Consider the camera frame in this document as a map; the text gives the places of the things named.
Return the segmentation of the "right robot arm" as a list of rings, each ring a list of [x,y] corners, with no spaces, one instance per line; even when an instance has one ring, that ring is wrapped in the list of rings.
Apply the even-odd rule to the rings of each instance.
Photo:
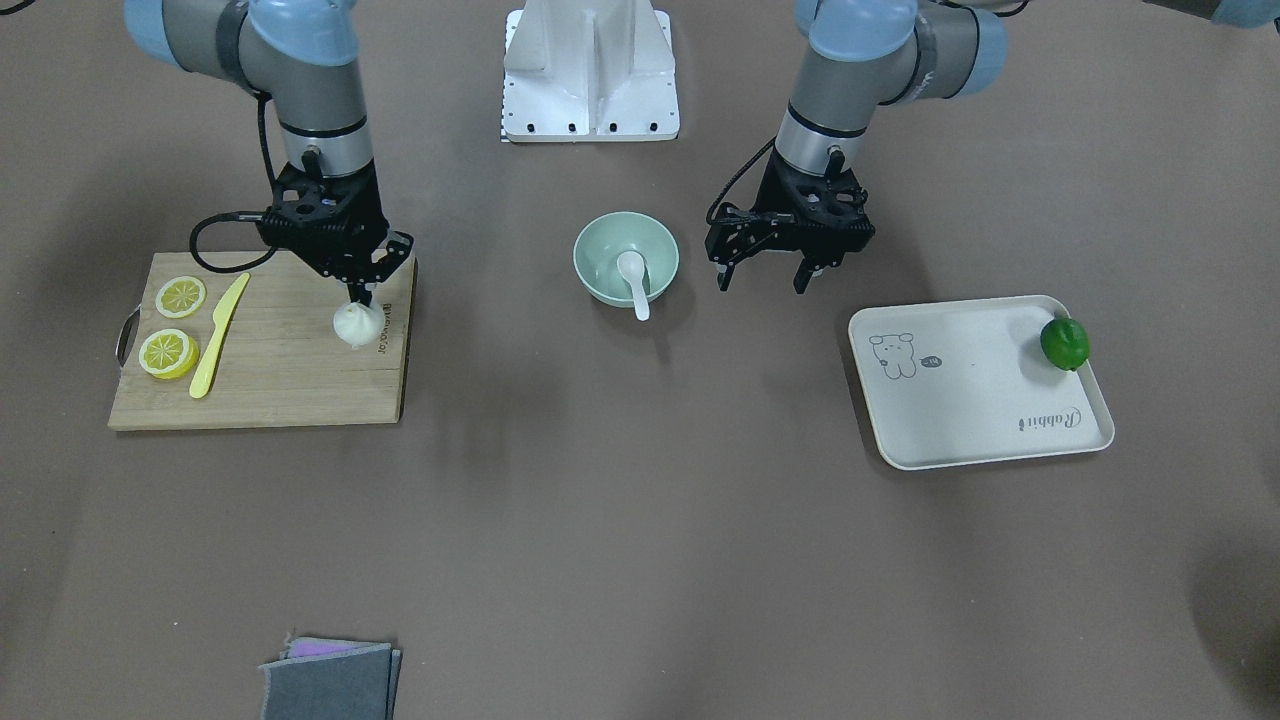
[[[351,1],[128,1],[125,26],[148,55],[274,102],[285,164],[252,223],[270,251],[372,304],[372,288],[407,259],[412,238],[381,209],[358,72]]]

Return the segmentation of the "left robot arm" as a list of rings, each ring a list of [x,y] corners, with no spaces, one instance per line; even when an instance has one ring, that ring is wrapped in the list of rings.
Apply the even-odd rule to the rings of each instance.
[[[1009,53],[997,13],[951,1],[799,1],[794,15],[808,49],[780,129],[755,154],[755,200],[719,195],[707,211],[721,290],[760,252],[800,254],[797,293],[860,252],[876,228],[852,161],[876,109],[980,92]]]

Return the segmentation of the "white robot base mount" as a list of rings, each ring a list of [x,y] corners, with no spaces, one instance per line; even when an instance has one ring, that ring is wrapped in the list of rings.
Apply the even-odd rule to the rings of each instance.
[[[668,13],[649,1],[527,1],[504,28],[503,141],[678,137]]]

